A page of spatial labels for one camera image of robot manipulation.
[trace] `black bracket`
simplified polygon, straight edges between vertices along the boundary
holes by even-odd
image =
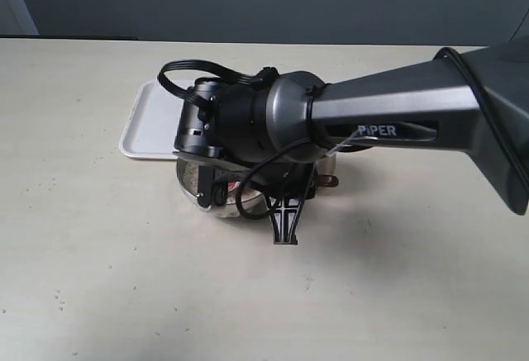
[[[304,189],[297,195],[283,197],[278,206],[274,206],[277,202],[276,198],[264,196],[266,206],[274,210],[270,215],[270,220],[274,227],[274,244],[298,245],[296,227],[298,226],[305,200],[314,197],[316,192],[315,173],[316,166],[314,164],[309,165],[305,176],[306,185]]]

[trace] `white table surface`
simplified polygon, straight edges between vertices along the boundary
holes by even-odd
[[[117,151],[172,59],[335,82],[436,50],[0,40],[0,359],[527,359],[528,219],[464,155],[341,156],[294,247]]]

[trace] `plastic tray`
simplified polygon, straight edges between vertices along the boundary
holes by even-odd
[[[187,88],[193,82],[177,84]],[[176,160],[174,137],[182,105],[181,99],[165,91],[156,80],[145,83],[126,122],[119,150],[132,159]]]

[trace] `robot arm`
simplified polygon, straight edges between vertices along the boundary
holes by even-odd
[[[164,75],[175,64],[216,77],[181,90]],[[513,212],[527,209],[529,37],[464,55],[443,49],[430,62],[334,84],[203,61],[169,63],[159,81],[186,101],[175,153],[209,170],[203,204],[222,204],[219,173],[235,175],[241,192],[248,185],[266,196],[269,210],[255,217],[272,218],[278,244],[296,244],[303,203],[321,185],[315,163],[374,146],[462,151]]]

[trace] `white tray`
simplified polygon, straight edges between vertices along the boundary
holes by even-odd
[[[176,82],[180,87],[192,81]],[[119,150],[132,159],[176,160],[174,137],[179,126],[183,101],[168,93],[156,80],[145,83],[138,92]]]

